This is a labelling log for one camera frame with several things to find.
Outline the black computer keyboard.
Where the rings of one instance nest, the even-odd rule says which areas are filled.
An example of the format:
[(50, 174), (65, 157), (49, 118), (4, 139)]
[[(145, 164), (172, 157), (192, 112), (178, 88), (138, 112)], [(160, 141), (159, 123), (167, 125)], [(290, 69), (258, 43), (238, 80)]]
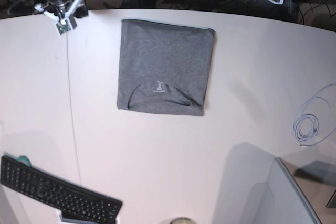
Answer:
[(122, 201), (95, 193), (4, 155), (1, 184), (83, 221), (116, 223)]

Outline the round metallic can top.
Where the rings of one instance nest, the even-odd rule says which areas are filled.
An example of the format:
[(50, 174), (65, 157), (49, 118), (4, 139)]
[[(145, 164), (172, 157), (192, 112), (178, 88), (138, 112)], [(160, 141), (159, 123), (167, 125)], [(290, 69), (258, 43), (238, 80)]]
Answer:
[(196, 222), (188, 217), (177, 217), (171, 220), (169, 224), (196, 224)]

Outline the grey t-shirt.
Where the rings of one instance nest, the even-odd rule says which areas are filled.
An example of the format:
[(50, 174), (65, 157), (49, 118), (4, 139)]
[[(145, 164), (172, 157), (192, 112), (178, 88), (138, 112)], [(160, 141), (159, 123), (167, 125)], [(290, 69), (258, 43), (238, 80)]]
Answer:
[(118, 109), (203, 116), (215, 32), (124, 19)]

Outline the green tape roll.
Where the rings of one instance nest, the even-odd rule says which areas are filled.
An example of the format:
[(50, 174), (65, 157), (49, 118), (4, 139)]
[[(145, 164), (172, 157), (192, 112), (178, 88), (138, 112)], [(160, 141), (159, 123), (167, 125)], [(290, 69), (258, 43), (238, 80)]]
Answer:
[(24, 156), (24, 155), (19, 156), (19, 157), (17, 157), (16, 160), (17, 160), (19, 163), (22, 163), (22, 164), (26, 165), (27, 167), (31, 167), (31, 166), (32, 166), (32, 165), (31, 165), (31, 162), (30, 162), (30, 160), (29, 160), (29, 158), (28, 158), (27, 156)]

